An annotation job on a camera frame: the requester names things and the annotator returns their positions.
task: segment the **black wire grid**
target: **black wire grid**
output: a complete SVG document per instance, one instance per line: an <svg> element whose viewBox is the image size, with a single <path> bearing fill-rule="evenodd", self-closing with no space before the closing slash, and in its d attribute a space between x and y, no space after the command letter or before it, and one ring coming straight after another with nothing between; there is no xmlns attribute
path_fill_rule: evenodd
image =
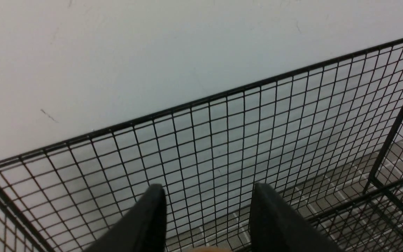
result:
<svg viewBox="0 0 403 252"><path fill-rule="evenodd" d="M403 39L0 161L0 252L82 251L151 183L166 250L246 250L255 182L343 249L403 250L399 167Z"/></svg>

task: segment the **metal wire frame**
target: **metal wire frame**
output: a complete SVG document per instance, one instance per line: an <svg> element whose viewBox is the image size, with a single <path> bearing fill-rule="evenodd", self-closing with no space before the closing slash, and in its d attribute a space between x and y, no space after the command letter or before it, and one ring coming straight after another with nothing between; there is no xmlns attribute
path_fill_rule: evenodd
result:
<svg viewBox="0 0 403 252"><path fill-rule="evenodd" d="M368 182L366 183L365 188L363 189L363 193L365 193L366 190L368 190L370 184L373 184L377 188L383 187L383 183L380 182L380 180L376 177L376 173L379 171L379 168L382 165L382 161L385 159L388 149L393 144L395 136L398 134L402 124L403 124L403 105L393 126L390 129L390 132L388 133L387 139L385 140L381 150L379 151L379 154L377 155L377 158L374 162L373 167L371 168L371 171L369 172ZM390 193L389 191L385 191L385 196L389 198L390 201L393 204L395 204L399 209L401 209L401 211L403 212L403 202L401 200L396 198L396 196Z"/></svg>
<svg viewBox="0 0 403 252"><path fill-rule="evenodd" d="M9 236L17 251L81 251L153 182L169 202L168 250L245 233L257 181L321 214L345 201L339 185L361 193L367 177L347 165L392 142L402 104L403 39L5 159L0 251L14 251Z"/></svg>
<svg viewBox="0 0 403 252"><path fill-rule="evenodd" d="M387 192L403 201L403 178L309 221L346 250L403 251L403 210Z"/></svg>

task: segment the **white wall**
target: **white wall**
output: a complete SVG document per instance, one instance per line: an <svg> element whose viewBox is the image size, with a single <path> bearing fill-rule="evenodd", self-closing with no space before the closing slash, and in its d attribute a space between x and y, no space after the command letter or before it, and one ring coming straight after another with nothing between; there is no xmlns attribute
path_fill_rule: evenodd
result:
<svg viewBox="0 0 403 252"><path fill-rule="evenodd" d="M401 37L397 0L0 1L0 159Z"/></svg>

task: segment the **floor tile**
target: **floor tile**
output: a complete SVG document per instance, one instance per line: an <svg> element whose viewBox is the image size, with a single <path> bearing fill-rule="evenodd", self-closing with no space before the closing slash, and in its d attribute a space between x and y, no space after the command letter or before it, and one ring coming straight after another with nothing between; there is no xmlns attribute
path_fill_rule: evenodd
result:
<svg viewBox="0 0 403 252"><path fill-rule="evenodd" d="M339 193L336 192L317 199L315 202L310 203L310 205L315 209L316 212L323 212L339 204L340 202L344 202L344 199Z"/></svg>
<svg viewBox="0 0 403 252"><path fill-rule="evenodd" d="M355 248L355 252L366 252L372 251L374 248L380 247L376 241L369 241L367 243L359 243L358 246Z"/></svg>
<svg viewBox="0 0 403 252"><path fill-rule="evenodd" d="M190 231L167 239L166 245L168 246L169 251L173 251L193 243L202 245L203 242L202 231L200 228L194 228Z"/></svg>
<svg viewBox="0 0 403 252"><path fill-rule="evenodd" d="M237 215L239 222L247 221L250 218L250 206L237 210L235 214Z"/></svg>
<svg viewBox="0 0 403 252"><path fill-rule="evenodd" d="M352 162L352 165L356 167L361 173L368 173L373 167L379 153L371 153L362 158L358 158Z"/></svg>
<svg viewBox="0 0 403 252"><path fill-rule="evenodd" d="M239 236L219 236L219 243L216 244L217 247L222 249L236 249L242 247L242 241Z"/></svg>
<svg viewBox="0 0 403 252"><path fill-rule="evenodd" d="M299 213L302 217L304 217L304 218L310 217L310 216L312 216L313 214L315 214L315 213L312 211L312 209L310 209L310 208L307 206L307 202L304 201L304 203L305 203L305 205L300 206L300 207L298 207L298 208L296 209L296 210L298 211L298 213Z"/></svg>
<svg viewBox="0 0 403 252"><path fill-rule="evenodd" d="M280 191L278 193L287 204L291 204L291 202L296 202L301 199L301 193L296 190L295 187L287 188L286 190Z"/></svg>
<svg viewBox="0 0 403 252"><path fill-rule="evenodd" d="M398 169L393 167L382 167L376 173L376 178L382 182L382 184L387 185L391 182L395 182L396 180L401 178L401 174Z"/></svg>
<svg viewBox="0 0 403 252"><path fill-rule="evenodd" d="M227 233L228 229L237 229L238 226L237 218L233 214L229 214L206 223L203 230L206 240L209 242L215 239L216 235Z"/></svg>
<svg viewBox="0 0 403 252"><path fill-rule="evenodd" d="M205 246L204 241L196 241L194 244L189 244L182 247L181 252L189 252L192 251L195 247L203 247L203 246Z"/></svg>
<svg viewBox="0 0 403 252"><path fill-rule="evenodd" d="M395 163L398 159L403 159L403 142L395 142L392 144L386 157L391 163Z"/></svg>
<svg viewBox="0 0 403 252"><path fill-rule="evenodd" d="M348 199L355 199L363 193L363 186L360 183L352 183L342 189L344 196Z"/></svg>
<svg viewBox="0 0 403 252"><path fill-rule="evenodd" d="M239 239L242 242L242 245L249 244L251 242L251 236L248 230L244 229L239 233Z"/></svg>
<svg viewBox="0 0 403 252"><path fill-rule="evenodd" d="M336 186L343 184L356 175L357 170L350 164L345 164L344 166L340 166L334 170L326 172L326 176L329 178L330 182L334 183Z"/></svg>
<svg viewBox="0 0 403 252"><path fill-rule="evenodd" d="M310 198L320 191L325 191L329 187L329 181L322 176L309 179L302 185L296 186L296 188L301 192L302 196Z"/></svg>

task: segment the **gray floor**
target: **gray floor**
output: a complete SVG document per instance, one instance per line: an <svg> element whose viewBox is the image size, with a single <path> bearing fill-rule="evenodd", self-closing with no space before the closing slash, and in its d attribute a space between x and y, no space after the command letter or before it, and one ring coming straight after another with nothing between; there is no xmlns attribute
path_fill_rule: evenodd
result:
<svg viewBox="0 0 403 252"><path fill-rule="evenodd" d="M359 196L377 154L376 152L366 155L314 179L280 191L280 195L303 217L312 217ZM403 140L391 146L376 177L385 185L403 177ZM250 243L247 231L248 218L249 206L243 207L227 216L167 239L167 251L188 251L193 247L212 245L237 250ZM331 234L331 239L335 240L336 237ZM346 250L358 251L364 244L371 242L382 241L376 236L368 237L356 244L350 244Z"/></svg>

